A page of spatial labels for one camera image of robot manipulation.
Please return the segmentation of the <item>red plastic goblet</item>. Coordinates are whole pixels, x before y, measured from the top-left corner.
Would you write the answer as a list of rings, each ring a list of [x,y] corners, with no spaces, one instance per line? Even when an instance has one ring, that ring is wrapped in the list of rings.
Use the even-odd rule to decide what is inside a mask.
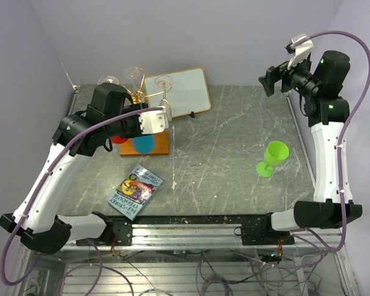
[[[118,145],[124,144],[128,140],[129,140],[128,138],[122,138],[121,136],[114,136],[111,138],[111,142],[113,144],[118,144]]]

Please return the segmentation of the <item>blue plastic goblet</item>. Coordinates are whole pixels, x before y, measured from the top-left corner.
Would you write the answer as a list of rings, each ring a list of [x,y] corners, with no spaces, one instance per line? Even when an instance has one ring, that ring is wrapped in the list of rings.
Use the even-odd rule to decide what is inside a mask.
[[[132,138],[134,150],[139,154],[149,154],[154,150],[155,139],[152,134]]]

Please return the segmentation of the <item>clear ribbed wine glass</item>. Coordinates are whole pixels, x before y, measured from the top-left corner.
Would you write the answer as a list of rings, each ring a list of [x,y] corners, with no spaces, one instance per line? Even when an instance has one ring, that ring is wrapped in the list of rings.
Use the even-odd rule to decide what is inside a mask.
[[[102,85],[104,83],[119,85],[120,81],[115,76],[107,75],[107,76],[103,76],[102,78],[100,78],[99,81],[97,82],[98,85]]]

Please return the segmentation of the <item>clear smooth wine glass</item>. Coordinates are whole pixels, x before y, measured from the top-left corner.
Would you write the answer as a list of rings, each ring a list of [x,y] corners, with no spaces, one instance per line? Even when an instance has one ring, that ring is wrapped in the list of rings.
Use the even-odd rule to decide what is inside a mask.
[[[141,67],[127,67],[122,71],[124,79],[130,83],[126,85],[127,90],[131,93],[141,91],[144,86],[146,72]]]

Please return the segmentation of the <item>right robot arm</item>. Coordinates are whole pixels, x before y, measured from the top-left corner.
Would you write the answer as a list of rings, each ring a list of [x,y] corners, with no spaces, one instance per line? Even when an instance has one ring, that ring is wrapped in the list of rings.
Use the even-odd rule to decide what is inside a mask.
[[[275,243],[281,231],[338,229],[363,214],[362,206],[353,201],[345,138],[340,134],[350,115],[349,103],[339,95],[350,70],[350,58],[339,51],[326,51],[313,73],[310,68],[309,57],[293,68],[283,62],[268,68],[258,79],[267,96],[274,94],[274,85],[280,81],[282,92],[294,90],[304,98],[316,160],[313,200],[299,200],[291,210],[272,213],[271,222],[259,230],[260,239],[267,244]]]

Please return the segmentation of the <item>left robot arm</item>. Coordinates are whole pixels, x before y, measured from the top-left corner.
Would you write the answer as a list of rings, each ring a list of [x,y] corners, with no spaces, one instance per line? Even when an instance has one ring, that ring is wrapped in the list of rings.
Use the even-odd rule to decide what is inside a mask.
[[[135,138],[142,134],[140,115],[148,105],[135,103],[125,87],[102,83],[94,88],[90,103],[63,118],[56,129],[49,155],[32,189],[13,213],[0,217],[0,226],[19,236],[22,245],[46,255],[70,241],[94,239],[106,245],[113,239],[114,222],[100,212],[82,216],[58,215],[74,179],[99,147],[112,137]]]

